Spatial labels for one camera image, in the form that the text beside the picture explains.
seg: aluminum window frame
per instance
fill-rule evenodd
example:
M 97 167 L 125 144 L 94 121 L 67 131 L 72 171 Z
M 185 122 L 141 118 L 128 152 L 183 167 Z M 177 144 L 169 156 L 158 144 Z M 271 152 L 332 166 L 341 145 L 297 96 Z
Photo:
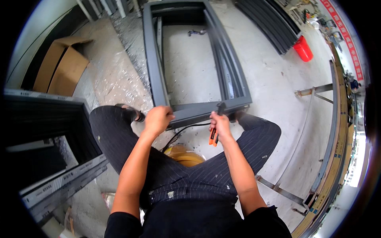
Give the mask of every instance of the aluminum window frame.
M 200 25 L 200 23 L 206 24 L 208 27 L 221 102 L 226 104 L 225 112 L 232 113 L 247 108 L 252 103 L 251 94 L 233 45 L 208 1 L 167 0 L 146 3 L 143 11 L 143 33 L 152 98 L 154 106 L 172 107 L 176 118 L 171 121 L 168 129 L 205 121 L 212 111 L 218 109 L 217 103 L 219 102 L 171 105 L 166 89 L 161 44 L 163 34 L 161 28 L 158 29 L 157 26 Z M 234 95 L 229 93 L 228 84 L 230 82 Z

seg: black pinstripe pants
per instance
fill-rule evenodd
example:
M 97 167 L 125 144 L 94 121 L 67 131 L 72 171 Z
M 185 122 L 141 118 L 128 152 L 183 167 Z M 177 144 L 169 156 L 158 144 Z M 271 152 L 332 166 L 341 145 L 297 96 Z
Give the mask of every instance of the black pinstripe pants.
M 131 129 L 131 113 L 120 107 L 102 106 L 90 114 L 95 140 L 118 174 L 138 141 Z M 238 122 L 245 130 L 237 140 L 238 145 L 256 174 L 275 149 L 281 130 L 275 123 L 249 114 Z M 223 152 L 188 168 L 151 147 L 140 196 L 143 209 L 175 199 L 225 200 L 234 204 L 236 196 Z

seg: hand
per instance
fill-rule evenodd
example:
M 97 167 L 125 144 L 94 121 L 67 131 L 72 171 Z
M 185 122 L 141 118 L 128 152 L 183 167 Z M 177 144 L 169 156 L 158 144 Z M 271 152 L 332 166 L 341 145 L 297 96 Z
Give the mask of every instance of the hand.
M 209 118 L 212 118 L 209 131 L 212 131 L 214 128 L 217 129 L 218 141 L 224 144 L 230 139 L 234 140 L 232 133 L 230 132 L 229 119 L 226 115 L 220 116 L 216 112 L 212 112 Z
M 143 132 L 158 137 L 174 119 L 173 110 L 169 106 L 157 106 L 152 108 L 146 116 L 146 128 Z

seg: red bucket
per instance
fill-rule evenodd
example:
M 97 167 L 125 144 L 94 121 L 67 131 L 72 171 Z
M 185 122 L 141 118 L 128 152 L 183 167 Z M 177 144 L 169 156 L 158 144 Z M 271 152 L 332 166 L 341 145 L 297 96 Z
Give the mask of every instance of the red bucket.
M 293 48 L 296 50 L 296 52 L 304 62 L 308 62 L 312 60 L 312 58 L 314 57 L 314 54 L 312 54 L 311 49 L 309 48 L 304 36 L 301 36 L 298 39 Z

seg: left hand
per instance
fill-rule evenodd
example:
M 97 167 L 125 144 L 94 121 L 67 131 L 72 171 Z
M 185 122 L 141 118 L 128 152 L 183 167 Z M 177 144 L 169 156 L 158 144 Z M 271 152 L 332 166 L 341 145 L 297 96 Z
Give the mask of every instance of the left hand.
M 152 108 L 146 116 L 146 128 L 144 132 L 158 137 L 168 127 L 169 122 L 175 118 L 173 110 L 169 106 L 157 106 Z

